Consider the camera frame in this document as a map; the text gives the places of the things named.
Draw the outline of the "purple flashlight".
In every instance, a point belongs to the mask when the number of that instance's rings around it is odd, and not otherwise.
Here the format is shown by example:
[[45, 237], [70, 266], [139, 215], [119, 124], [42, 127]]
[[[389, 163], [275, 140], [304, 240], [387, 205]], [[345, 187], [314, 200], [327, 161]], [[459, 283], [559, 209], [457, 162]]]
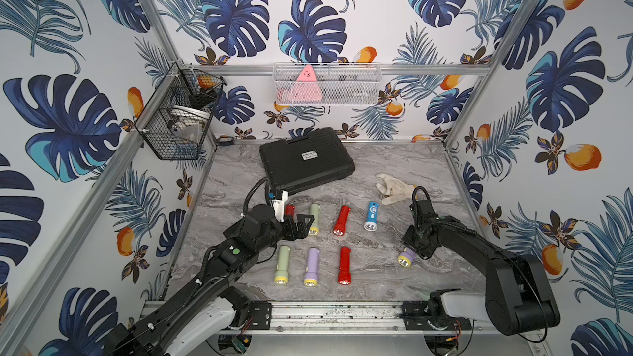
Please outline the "purple flashlight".
[[303, 283], [306, 287], [315, 287], [318, 285], [319, 276], [318, 268], [320, 262], [321, 252], [318, 248], [312, 247], [308, 250], [308, 259], [306, 273], [304, 275]]
[[397, 257], [397, 262], [404, 268], [409, 268], [415, 262], [416, 254], [411, 249], [405, 247]]

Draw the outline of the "green flashlight front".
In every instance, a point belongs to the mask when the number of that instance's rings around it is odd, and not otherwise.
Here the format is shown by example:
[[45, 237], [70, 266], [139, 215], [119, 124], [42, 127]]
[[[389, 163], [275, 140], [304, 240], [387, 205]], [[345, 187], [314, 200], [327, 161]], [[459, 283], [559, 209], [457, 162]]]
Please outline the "green flashlight front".
[[291, 247], [283, 245], [279, 248], [279, 255], [275, 270], [274, 282], [276, 284], [288, 283], [289, 273], [289, 259], [290, 259]]

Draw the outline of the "purple flashlight front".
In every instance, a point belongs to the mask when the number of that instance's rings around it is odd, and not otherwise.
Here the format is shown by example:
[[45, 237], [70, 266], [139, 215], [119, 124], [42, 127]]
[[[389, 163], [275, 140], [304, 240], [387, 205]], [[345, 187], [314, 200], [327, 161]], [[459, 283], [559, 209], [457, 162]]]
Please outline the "purple flashlight front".
[[319, 276], [318, 268], [320, 262], [321, 252], [318, 248], [312, 247], [308, 250], [308, 259], [306, 273], [304, 275], [303, 283], [306, 287], [315, 287], [318, 285]]

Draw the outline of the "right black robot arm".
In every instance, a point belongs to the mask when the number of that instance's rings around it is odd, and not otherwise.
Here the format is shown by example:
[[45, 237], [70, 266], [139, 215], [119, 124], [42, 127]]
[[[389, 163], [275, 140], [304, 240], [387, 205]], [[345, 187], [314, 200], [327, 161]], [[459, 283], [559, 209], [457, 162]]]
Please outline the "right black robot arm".
[[546, 331], [560, 324], [560, 311], [545, 270], [534, 255], [518, 255], [489, 242], [453, 216], [438, 215], [428, 191], [417, 186], [411, 193], [414, 223], [402, 241], [422, 260], [446, 248], [485, 277], [483, 293], [445, 289], [427, 301], [430, 321], [449, 319], [485, 321], [506, 336]]

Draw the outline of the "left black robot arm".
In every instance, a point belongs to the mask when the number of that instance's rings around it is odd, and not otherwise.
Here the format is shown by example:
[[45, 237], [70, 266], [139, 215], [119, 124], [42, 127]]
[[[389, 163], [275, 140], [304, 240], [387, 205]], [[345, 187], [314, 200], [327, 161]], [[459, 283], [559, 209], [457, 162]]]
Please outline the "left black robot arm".
[[247, 319], [249, 300], [234, 285], [257, 264], [260, 253], [281, 241], [305, 239], [314, 222], [311, 214], [278, 218], [272, 201], [249, 202], [224, 241], [204, 253], [194, 278], [154, 312], [128, 329], [118, 325], [106, 337], [105, 355], [188, 355], [219, 331]]

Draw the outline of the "red flashlight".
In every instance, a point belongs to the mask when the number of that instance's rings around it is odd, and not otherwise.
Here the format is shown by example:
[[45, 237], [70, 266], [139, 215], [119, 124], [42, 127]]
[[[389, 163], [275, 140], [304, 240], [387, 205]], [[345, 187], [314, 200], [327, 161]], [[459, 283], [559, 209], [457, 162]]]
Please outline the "red flashlight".
[[295, 215], [295, 207], [291, 204], [285, 206], [285, 216], [293, 217]]
[[350, 273], [350, 255], [351, 249], [349, 247], [341, 247], [340, 250], [340, 266], [338, 283], [340, 285], [350, 285], [352, 282]]
[[343, 237], [346, 234], [346, 224], [349, 217], [350, 208], [346, 205], [341, 207], [339, 215], [336, 219], [335, 226], [333, 228], [333, 234], [338, 237]]

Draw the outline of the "red flashlight front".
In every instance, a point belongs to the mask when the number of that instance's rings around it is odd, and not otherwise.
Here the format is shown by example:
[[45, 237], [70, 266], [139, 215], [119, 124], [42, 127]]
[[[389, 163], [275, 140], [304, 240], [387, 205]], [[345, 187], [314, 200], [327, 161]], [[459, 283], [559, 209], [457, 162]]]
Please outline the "red flashlight front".
[[340, 250], [340, 266], [338, 283], [340, 285], [350, 285], [352, 282], [350, 273], [350, 255], [351, 249], [349, 247], [341, 247]]

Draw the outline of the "green flashlight back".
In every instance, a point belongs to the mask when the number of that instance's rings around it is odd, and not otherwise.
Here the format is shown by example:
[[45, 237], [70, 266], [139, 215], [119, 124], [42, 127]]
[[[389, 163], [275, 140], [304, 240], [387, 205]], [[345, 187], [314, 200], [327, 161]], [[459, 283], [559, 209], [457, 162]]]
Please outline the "green flashlight back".
[[313, 217], [313, 221], [310, 225], [309, 234], [311, 236], [317, 236], [320, 233], [320, 212], [321, 207], [319, 204], [311, 204], [309, 208], [309, 214]]

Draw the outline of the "green flashlight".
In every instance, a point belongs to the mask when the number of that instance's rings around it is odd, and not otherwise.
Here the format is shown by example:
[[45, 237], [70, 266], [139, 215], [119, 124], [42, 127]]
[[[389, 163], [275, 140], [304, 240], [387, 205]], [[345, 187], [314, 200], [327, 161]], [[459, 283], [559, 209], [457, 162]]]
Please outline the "green flashlight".
[[275, 270], [274, 282], [276, 284], [288, 283], [289, 273], [289, 259], [290, 259], [291, 247], [283, 245], [279, 248], [279, 255]]
[[313, 217], [313, 221], [310, 225], [309, 234], [311, 236], [317, 236], [320, 233], [320, 212], [321, 207], [319, 204], [311, 204], [309, 208], [309, 214]]

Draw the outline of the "blue flashlight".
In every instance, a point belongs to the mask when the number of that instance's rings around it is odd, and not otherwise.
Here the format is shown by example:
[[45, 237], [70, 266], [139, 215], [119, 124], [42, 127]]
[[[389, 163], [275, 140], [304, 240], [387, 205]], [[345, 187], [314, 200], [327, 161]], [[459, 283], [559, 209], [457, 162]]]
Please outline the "blue flashlight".
[[379, 211], [379, 204], [376, 202], [370, 202], [367, 212], [367, 218], [364, 223], [364, 229], [368, 232], [377, 231], [377, 214]]

